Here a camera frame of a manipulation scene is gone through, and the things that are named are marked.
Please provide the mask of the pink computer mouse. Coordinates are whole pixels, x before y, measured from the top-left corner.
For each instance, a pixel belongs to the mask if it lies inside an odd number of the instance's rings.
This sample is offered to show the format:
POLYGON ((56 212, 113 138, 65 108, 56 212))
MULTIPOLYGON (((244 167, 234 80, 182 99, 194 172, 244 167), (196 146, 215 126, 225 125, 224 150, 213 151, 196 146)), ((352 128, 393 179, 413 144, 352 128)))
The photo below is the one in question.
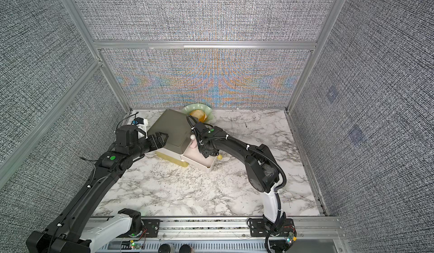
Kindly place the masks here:
POLYGON ((190 148, 197 148, 197 146, 198 146, 198 143, 197 143, 197 141, 196 140, 192 140, 191 141, 191 144, 190 144, 190 148))

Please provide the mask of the three-drawer storage cabinet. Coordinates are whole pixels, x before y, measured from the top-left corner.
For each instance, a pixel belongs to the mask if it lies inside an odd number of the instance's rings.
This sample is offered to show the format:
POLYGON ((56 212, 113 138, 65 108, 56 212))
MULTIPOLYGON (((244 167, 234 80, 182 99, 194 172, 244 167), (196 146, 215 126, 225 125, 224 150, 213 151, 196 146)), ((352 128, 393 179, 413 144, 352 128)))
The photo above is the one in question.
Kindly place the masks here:
POLYGON ((156 155, 180 167, 188 167, 182 155, 191 143, 191 127, 187 115, 172 109, 166 109, 148 130, 148 134, 165 133, 168 135, 166 145, 156 151, 156 155))

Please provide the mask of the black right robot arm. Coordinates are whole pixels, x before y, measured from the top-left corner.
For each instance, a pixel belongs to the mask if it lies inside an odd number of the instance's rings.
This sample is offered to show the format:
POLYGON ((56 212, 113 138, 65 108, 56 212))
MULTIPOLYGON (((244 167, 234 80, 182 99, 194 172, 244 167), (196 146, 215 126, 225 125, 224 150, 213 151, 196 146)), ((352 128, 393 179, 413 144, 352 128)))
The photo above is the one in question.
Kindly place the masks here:
POLYGON ((218 126, 209 127, 198 122, 191 126, 199 153, 207 158, 221 151, 242 162, 252 187, 262 194, 263 218, 268 230, 277 231, 284 221, 279 190, 287 184, 287 177, 268 146, 245 143, 218 126))

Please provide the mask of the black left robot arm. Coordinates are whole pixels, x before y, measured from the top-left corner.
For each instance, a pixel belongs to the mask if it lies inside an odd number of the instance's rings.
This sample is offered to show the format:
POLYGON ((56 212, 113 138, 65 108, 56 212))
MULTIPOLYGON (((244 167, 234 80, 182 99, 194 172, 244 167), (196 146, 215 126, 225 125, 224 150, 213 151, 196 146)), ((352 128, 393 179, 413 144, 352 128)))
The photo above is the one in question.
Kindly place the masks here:
POLYGON ((169 138, 160 132, 148 135, 136 125, 121 126, 115 134, 115 142, 96 161, 94 172, 63 212, 43 231, 33 231, 27 238, 29 252, 89 253, 92 242, 81 236, 103 197, 136 160, 163 148, 169 138))

